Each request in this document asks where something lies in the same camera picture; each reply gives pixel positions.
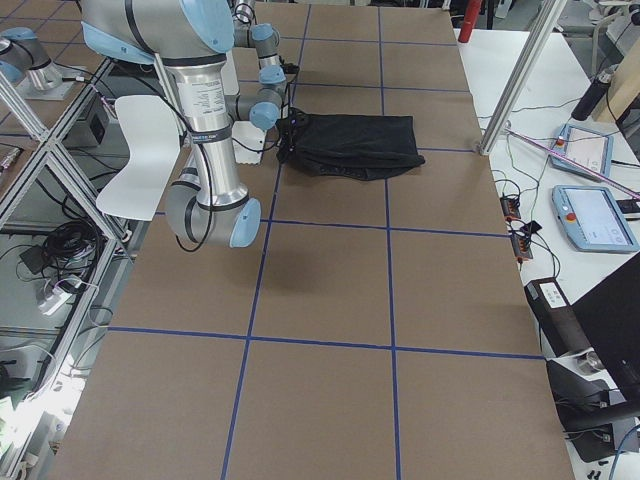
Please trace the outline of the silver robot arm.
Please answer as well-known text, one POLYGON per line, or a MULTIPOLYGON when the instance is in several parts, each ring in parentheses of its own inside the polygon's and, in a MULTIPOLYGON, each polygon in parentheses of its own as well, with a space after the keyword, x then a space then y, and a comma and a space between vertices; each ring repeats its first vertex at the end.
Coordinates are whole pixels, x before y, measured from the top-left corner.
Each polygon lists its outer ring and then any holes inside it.
POLYGON ((284 89, 287 84, 278 47, 279 31, 270 23, 256 19, 255 1, 232 1, 231 15, 234 27, 234 49, 252 49, 258 62, 261 85, 284 89))
POLYGON ((261 205, 239 178, 232 127, 248 120, 268 131, 282 116, 289 84, 278 30, 256 21, 252 1, 85 1, 82 28, 93 51, 140 65, 159 61, 175 84, 192 143, 189 162, 166 196, 177 240, 197 247, 251 245, 261 205), (260 88, 253 96, 224 93, 222 70, 235 47, 257 54, 260 88))

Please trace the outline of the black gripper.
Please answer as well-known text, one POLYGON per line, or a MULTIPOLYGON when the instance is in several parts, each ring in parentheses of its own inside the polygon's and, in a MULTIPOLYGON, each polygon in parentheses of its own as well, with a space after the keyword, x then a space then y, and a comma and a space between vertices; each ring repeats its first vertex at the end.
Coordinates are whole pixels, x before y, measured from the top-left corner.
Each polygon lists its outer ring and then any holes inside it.
POLYGON ((276 122, 278 140, 276 142, 276 158, 280 163, 286 163, 294 154, 297 137, 306 128, 306 113, 298 108, 290 108, 288 115, 276 122))

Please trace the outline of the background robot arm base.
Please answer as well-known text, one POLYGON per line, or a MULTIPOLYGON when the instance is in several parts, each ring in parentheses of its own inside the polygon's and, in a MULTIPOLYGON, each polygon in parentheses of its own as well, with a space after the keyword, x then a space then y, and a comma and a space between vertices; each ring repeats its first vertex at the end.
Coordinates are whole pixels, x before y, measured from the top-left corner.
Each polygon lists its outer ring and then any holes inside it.
POLYGON ((64 71, 30 28, 14 27, 1 32, 1 73, 23 98, 64 100, 73 83, 64 80, 64 71))

